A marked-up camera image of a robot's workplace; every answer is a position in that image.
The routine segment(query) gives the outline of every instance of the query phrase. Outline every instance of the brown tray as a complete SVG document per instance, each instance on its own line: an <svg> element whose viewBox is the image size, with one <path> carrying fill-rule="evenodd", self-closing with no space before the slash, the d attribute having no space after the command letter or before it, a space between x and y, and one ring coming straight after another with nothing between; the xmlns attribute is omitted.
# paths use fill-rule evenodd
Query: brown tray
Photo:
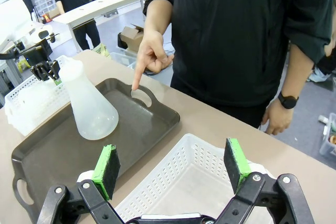
<svg viewBox="0 0 336 224"><path fill-rule="evenodd" d="M97 141L81 137L68 105L13 150L13 190L33 223L38 219L50 186L74 186L82 172L95 168L104 145L116 145L121 175L180 121L177 112L161 104L145 87L139 89L151 99L150 107L132 98L131 86L117 79L107 79L97 89L118 110L118 126L109 136ZM32 205L26 204L18 192L20 179L27 183Z"/></svg>

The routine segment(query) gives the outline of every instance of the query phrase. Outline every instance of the person's hand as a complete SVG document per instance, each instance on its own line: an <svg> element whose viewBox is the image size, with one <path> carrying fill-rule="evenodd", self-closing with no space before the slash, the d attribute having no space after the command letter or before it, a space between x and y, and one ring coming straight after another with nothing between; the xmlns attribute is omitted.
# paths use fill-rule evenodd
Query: person's hand
<svg viewBox="0 0 336 224"><path fill-rule="evenodd" d="M139 46L135 67L132 90L139 87L140 79L146 68L159 73L174 59L174 55L167 57L163 49L163 37L158 31L146 31Z"/></svg>
<svg viewBox="0 0 336 224"><path fill-rule="evenodd" d="M262 118L262 125L266 124L269 120L268 127L265 131L267 134L277 135L283 132L290 125L293 118L294 109L285 109L279 99L275 99L268 106L265 111L264 117Z"/></svg>

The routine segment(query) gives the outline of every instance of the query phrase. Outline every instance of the forearm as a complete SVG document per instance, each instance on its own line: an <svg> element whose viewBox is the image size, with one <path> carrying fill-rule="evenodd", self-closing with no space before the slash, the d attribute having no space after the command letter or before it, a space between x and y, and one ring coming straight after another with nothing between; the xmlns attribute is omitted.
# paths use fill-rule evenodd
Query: forearm
<svg viewBox="0 0 336 224"><path fill-rule="evenodd" d="M299 97L306 79L311 73L313 65L314 63L310 58L308 58L296 45L291 44L289 66L281 91L284 97Z"/></svg>
<svg viewBox="0 0 336 224"><path fill-rule="evenodd" d="M65 13L65 12L64 12L64 8L63 8L63 4L62 4L61 1L57 1L57 2L56 2L56 6L57 6L59 12L61 13L61 15Z"/></svg>
<svg viewBox="0 0 336 224"><path fill-rule="evenodd" d="M144 33L155 30L164 34L171 21L172 10L173 5L169 1L153 0L147 8Z"/></svg>

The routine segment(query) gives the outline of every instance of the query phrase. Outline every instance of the watch face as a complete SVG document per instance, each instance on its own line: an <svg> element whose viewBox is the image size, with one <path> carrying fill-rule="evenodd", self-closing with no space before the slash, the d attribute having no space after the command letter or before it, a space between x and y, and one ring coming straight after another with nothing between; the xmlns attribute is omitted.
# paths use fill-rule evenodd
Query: watch face
<svg viewBox="0 0 336 224"><path fill-rule="evenodd" d="M286 109L293 109L297 103L297 100L294 97L286 97L283 101L283 106Z"/></svg>

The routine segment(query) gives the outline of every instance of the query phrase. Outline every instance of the hanging black jacket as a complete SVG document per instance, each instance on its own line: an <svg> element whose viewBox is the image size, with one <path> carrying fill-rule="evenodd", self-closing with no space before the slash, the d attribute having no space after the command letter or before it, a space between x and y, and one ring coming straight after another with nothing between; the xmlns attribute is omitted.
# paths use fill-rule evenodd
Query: hanging black jacket
<svg viewBox="0 0 336 224"><path fill-rule="evenodd" d="M330 42L332 0L168 1L174 74L211 103L264 103L277 92L288 40L314 62Z"/></svg>

